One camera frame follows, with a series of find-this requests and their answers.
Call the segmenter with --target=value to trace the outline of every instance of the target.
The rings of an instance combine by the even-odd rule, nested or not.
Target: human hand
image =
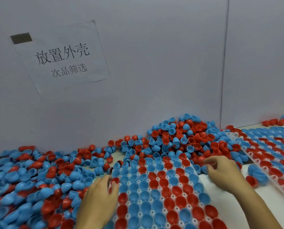
[[[205,159],[203,163],[207,164],[211,181],[224,191],[234,195],[239,191],[251,189],[235,161],[226,156],[211,156]]]
[[[95,180],[86,192],[79,207],[75,229],[102,229],[117,208],[119,186],[112,182],[111,194],[108,184],[110,175]]]

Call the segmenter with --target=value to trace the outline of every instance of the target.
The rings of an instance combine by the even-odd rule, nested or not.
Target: paper sign
[[[10,38],[39,93],[110,78],[94,21]]]

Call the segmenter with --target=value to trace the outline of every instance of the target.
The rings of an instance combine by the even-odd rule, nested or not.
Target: white table surface
[[[250,125],[241,128],[264,128],[264,126]],[[112,154],[113,163],[118,160],[123,160],[124,154],[118,150]],[[248,175],[248,165],[243,165],[242,174],[246,177]],[[209,177],[201,174],[200,179],[205,186],[205,190],[211,198],[211,203],[218,210],[220,218],[227,225],[228,229],[247,229],[249,228],[244,212],[235,197],[210,182]],[[271,183],[263,187],[258,187],[255,191],[262,197],[271,212],[274,214],[278,222],[284,228],[284,195]]]

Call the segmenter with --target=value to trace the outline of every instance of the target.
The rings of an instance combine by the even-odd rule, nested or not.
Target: hand
[[[235,161],[225,156],[211,156],[203,161],[207,165],[211,181],[231,194],[250,189],[251,186],[239,171]]]
[[[77,213],[75,229],[102,229],[117,208],[119,186],[112,182],[111,194],[108,184],[110,175],[98,178],[86,192]]]

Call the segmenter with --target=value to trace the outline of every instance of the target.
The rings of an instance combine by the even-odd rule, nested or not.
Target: white wall
[[[0,0],[0,151],[105,146],[186,112],[219,125],[227,2]],[[39,95],[8,36],[90,20],[112,78]]]
[[[284,0],[230,0],[222,128],[284,114]]]

